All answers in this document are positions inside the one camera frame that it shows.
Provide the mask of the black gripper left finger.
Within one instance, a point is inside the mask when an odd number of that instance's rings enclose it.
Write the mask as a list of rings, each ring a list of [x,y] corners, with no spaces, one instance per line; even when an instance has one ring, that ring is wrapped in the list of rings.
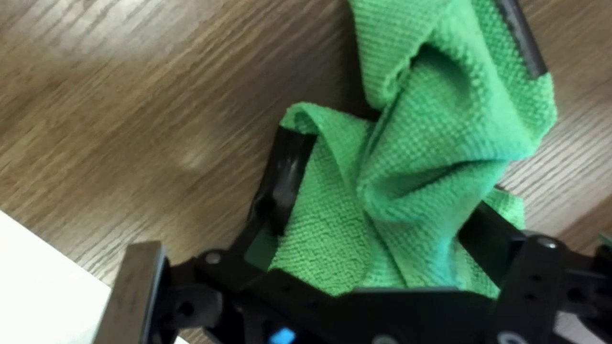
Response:
[[[280,127],[249,208],[236,252],[257,267],[268,267],[291,219],[316,137]]]

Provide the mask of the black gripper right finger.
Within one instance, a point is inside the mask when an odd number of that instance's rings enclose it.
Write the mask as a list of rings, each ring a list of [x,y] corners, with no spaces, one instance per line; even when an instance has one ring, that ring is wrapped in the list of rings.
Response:
[[[486,202],[459,229],[459,242],[498,286],[524,240],[526,234]]]

